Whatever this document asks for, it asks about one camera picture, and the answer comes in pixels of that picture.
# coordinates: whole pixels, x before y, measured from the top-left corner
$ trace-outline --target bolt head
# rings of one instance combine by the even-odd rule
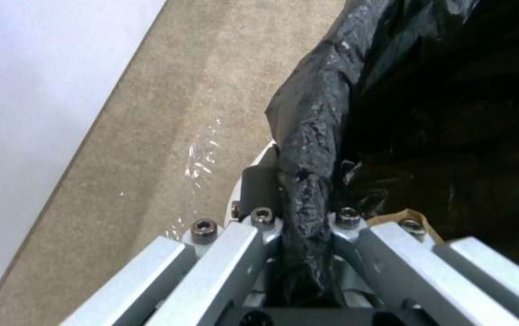
[[[257,207],[251,212],[251,224],[260,230],[272,229],[274,218],[271,208],[268,207]]]
[[[191,225],[191,238],[196,244],[209,244],[217,239],[217,223],[200,219]]]
[[[239,200],[231,202],[231,218],[239,220]]]
[[[404,231],[414,235],[415,237],[421,237],[426,234],[426,230],[422,224],[415,219],[401,219],[398,221],[398,225],[404,229]]]
[[[360,220],[358,212],[352,207],[342,207],[336,213],[336,225],[342,227],[342,229],[355,229],[358,227]]]

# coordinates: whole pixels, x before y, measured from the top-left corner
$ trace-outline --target white wall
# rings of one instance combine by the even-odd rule
[[[0,277],[165,0],[0,0]]]

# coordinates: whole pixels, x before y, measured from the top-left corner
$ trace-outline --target plastic wrap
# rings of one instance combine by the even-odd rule
[[[266,114],[281,150],[284,304],[342,304],[326,217],[335,202],[365,217],[416,209],[445,237],[509,230],[519,0],[348,0]]]
[[[219,211],[213,207],[217,202],[214,188],[220,175],[214,174],[218,162],[219,144],[222,133],[222,118],[214,117],[204,128],[195,134],[185,164],[185,182],[181,191],[182,209],[175,222],[165,231],[166,237],[180,239],[183,232],[199,219],[214,219],[209,211]]]

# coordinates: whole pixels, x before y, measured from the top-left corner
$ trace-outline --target clear plastic film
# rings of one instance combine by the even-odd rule
[[[181,200],[183,208],[176,217],[176,222],[165,231],[165,236],[180,239],[194,221],[209,218],[209,202],[213,201],[213,187],[217,178],[214,171],[217,167],[218,143],[222,119],[215,117],[212,122],[197,132],[187,152]]]

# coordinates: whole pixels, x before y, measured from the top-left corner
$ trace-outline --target floor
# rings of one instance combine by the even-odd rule
[[[158,235],[221,221],[263,112],[342,0],[168,0],[0,286],[0,325],[57,324]]]

